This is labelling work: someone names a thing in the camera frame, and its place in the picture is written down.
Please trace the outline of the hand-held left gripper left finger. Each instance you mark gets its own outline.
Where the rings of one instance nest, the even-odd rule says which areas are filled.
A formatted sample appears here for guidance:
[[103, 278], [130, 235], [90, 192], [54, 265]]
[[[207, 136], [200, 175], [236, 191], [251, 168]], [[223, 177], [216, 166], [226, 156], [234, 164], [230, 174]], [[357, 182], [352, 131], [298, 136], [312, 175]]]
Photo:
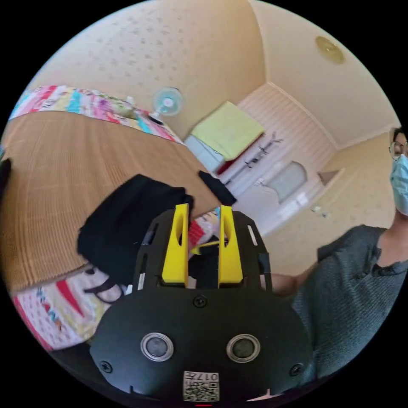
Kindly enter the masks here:
[[189, 205], [176, 205], [162, 270], [165, 284], [188, 283]]

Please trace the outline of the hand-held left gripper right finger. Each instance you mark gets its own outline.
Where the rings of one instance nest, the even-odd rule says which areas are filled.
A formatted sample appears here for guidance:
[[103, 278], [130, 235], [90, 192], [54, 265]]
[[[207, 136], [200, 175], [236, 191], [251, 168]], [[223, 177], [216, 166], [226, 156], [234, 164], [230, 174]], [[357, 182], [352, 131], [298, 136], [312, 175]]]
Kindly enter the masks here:
[[220, 207], [218, 284], [240, 284], [244, 278], [232, 208]]

